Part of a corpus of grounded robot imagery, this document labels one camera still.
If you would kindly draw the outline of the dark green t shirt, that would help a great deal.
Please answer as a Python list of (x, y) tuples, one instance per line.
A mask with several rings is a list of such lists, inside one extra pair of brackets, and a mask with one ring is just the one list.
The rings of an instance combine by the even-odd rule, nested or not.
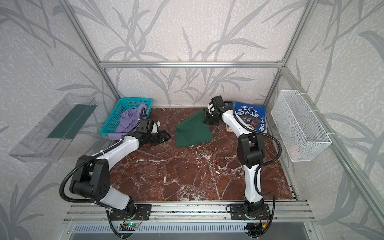
[(213, 139), (208, 125), (204, 122), (205, 113), (203, 109), (200, 109), (176, 125), (176, 145), (178, 148), (199, 145)]

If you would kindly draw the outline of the teal plastic laundry basket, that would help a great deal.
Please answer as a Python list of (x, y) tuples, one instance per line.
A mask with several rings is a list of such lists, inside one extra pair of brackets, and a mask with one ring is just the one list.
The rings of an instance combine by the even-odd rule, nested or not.
[(153, 100), (150, 98), (122, 98), (118, 100), (100, 131), (101, 135), (107, 136), (108, 134), (114, 133), (120, 125), (123, 113), (127, 110), (138, 108), (140, 104), (145, 104), (147, 106), (147, 116), (149, 117), (151, 114), (152, 103)]

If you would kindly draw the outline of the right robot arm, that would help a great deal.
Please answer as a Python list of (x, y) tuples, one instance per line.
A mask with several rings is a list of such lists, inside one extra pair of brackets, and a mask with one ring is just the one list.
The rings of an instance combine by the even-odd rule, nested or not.
[(238, 138), (237, 156), (244, 168), (246, 189), (244, 213), (255, 219), (262, 211), (264, 198), (261, 194), (260, 165), (265, 158), (264, 136), (256, 134), (236, 113), (236, 104), (223, 101), (221, 96), (212, 98), (205, 115), (205, 122), (217, 125), (224, 122)]

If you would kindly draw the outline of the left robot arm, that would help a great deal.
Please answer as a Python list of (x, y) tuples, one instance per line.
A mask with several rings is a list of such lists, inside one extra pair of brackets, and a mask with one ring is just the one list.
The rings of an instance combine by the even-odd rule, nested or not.
[(137, 207), (132, 197), (111, 185), (110, 171), (124, 157), (136, 150), (163, 144), (171, 139), (159, 123), (141, 119), (135, 131), (121, 135), (111, 147), (93, 156), (81, 156), (60, 186), (63, 200), (71, 203), (94, 203), (121, 218), (132, 218)]

